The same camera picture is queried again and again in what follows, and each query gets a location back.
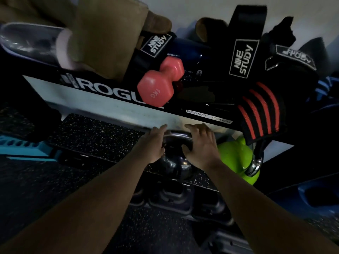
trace dumbbell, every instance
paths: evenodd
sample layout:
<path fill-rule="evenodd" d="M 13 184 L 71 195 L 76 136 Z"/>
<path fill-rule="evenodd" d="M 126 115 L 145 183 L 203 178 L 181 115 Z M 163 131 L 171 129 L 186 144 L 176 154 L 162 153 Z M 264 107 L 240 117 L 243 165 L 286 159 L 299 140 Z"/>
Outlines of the dumbbell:
<path fill-rule="evenodd" d="M 142 101 L 151 106 L 162 107 L 174 94 L 172 82 L 178 81 L 184 72 L 181 59 L 167 56 L 161 63 L 159 71 L 146 72 L 138 83 L 137 88 Z"/>

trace person's left hand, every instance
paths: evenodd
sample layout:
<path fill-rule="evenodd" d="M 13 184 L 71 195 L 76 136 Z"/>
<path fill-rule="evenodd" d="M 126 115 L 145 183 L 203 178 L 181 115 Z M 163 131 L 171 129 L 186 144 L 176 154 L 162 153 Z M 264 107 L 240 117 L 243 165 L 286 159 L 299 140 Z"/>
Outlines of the person's left hand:
<path fill-rule="evenodd" d="M 162 140 L 167 125 L 160 128 L 153 127 L 150 132 L 140 137 L 136 145 L 134 145 L 131 153 L 140 158 L 145 158 L 148 163 L 156 162 L 165 152 L 162 148 Z"/>

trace lime green kettlebell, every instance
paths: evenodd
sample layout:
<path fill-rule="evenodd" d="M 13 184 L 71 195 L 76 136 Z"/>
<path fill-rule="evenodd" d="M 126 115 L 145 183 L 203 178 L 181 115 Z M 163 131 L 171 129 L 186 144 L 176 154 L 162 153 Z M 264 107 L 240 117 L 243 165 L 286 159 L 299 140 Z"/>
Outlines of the lime green kettlebell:
<path fill-rule="evenodd" d="M 221 160 L 231 170 L 239 174 L 249 184 L 254 184 L 260 174 L 253 177 L 245 175 L 245 170 L 251 164 L 253 151 L 246 145 L 244 137 L 240 136 L 235 141 L 226 141 L 218 145 Z"/>

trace blue aerobic step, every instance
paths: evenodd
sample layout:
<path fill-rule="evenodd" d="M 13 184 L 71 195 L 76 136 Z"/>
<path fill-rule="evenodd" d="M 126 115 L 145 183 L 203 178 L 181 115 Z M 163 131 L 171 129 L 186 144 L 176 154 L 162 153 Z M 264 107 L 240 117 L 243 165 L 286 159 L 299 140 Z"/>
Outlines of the blue aerobic step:
<path fill-rule="evenodd" d="M 58 161 L 62 153 L 41 141 L 31 143 L 9 136 L 0 135 L 0 155 L 5 155 L 9 159 L 21 159 L 26 161 Z"/>

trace red stripe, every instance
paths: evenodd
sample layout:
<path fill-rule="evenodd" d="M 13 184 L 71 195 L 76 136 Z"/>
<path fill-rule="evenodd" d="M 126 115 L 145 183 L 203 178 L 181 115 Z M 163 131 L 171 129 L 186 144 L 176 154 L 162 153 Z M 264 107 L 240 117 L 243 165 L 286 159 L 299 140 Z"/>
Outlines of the red stripe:
<path fill-rule="evenodd" d="M 247 99 L 245 96 L 243 96 L 242 98 L 248 103 L 248 105 L 251 107 L 251 109 L 254 113 L 255 119 L 256 119 L 257 124 L 258 124 L 260 136 L 264 136 L 264 131 L 262 130 L 261 119 L 260 119 L 257 107 L 254 105 L 254 103 L 250 99 Z"/>
<path fill-rule="evenodd" d="M 269 107 L 268 107 L 266 101 L 264 100 L 264 98 L 260 94 L 258 94 L 253 89 L 250 89 L 249 92 L 254 94 L 259 99 L 259 101 L 261 102 L 261 105 L 264 107 L 266 123 L 267 123 L 267 131 L 268 131 L 269 134 L 272 134 L 271 118 L 269 117 Z"/>
<path fill-rule="evenodd" d="M 244 117 L 244 119 L 246 121 L 246 124 L 247 124 L 247 126 L 249 128 L 249 131 L 251 133 L 252 139 L 254 140 L 256 137 L 255 137 L 253 126 L 252 126 L 251 120 L 249 119 L 249 116 L 247 115 L 245 109 L 241 105 L 238 105 L 238 109 L 242 113 L 242 115 L 243 115 L 243 117 Z"/>
<path fill-rule="evenodd" d="M 272 91 L 267 86 L 265 86 L 263 83 L 257 82 L 257 85 L 259 85 L 262 89 L 264 89 L 264 91 L 269 95 L 269 97 L 271 98 L 271 100 L 273 102 L 275 115 L 276 115 L 275 130 L 277 132 L 277 131 L 279 131 L 279 117 L 280 117 L 280 110 L 279 110 L 279 105 L 278 105 L 277 99 L 275 98 Z"/>

